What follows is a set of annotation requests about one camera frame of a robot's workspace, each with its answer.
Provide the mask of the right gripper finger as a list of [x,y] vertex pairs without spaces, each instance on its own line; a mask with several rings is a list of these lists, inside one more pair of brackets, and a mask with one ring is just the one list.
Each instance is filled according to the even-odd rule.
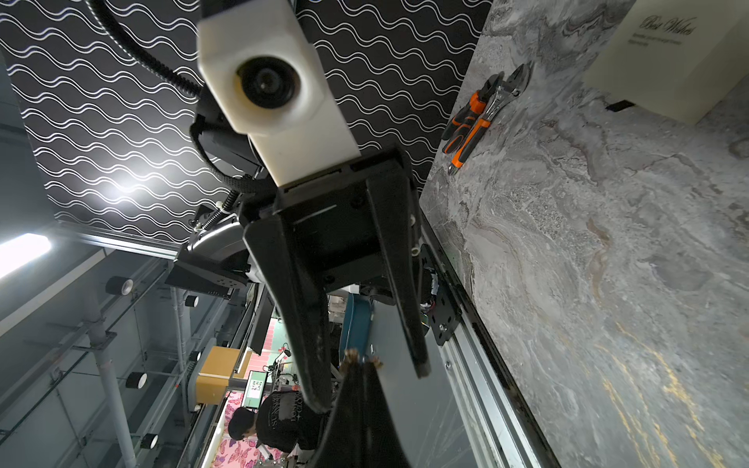
[[408,467],[378,370],[369,363],[344,374],[320,446],[311,467]]

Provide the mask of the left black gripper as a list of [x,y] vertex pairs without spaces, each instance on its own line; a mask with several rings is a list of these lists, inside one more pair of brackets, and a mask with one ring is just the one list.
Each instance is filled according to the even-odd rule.
[[421,215],[399,146],[355,158],[242,206],[244,241],[286,324],[304,401],[332,406],[325,292],[382,279],[400,314],[415,373],[431,368],[421,323]]

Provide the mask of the cream jewelry box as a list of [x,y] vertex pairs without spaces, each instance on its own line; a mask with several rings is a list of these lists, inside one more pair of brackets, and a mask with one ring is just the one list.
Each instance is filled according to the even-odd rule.
[[694,125],[747,74],[747,1],[638,1],[583,82]]

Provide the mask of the gold earring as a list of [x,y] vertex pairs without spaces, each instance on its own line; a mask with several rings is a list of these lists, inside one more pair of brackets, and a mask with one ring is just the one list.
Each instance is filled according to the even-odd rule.
[[355,365],[372,364],[377,370],[382,368],[382,361],[378,357],[361,355],[355,348],[349,348],[344,351],[343,359],[339,365],[339,371],[347,374],[348,370]]

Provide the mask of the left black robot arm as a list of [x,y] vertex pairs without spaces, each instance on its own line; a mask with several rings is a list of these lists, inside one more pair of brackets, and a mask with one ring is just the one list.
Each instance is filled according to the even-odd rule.
[[220,296],[265,285],[286,326],[306,403],[332,405],[329,293],[384,287],[418,376],[430,372],[421,329],[421,210],[411,161],[393,146],[277,187],[242,181],[235,218],[186,244],[170,285]]

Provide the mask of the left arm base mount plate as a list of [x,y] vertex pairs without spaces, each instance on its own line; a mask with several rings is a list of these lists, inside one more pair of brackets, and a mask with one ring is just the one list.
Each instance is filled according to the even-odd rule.
[[431,329],[438,346],[450,341],[461,322],[461,310],[452,278],[444,264],[434,253],[424,247],[421,251],[423,277],[429,287],[423,286],[422,302],[425,325]]

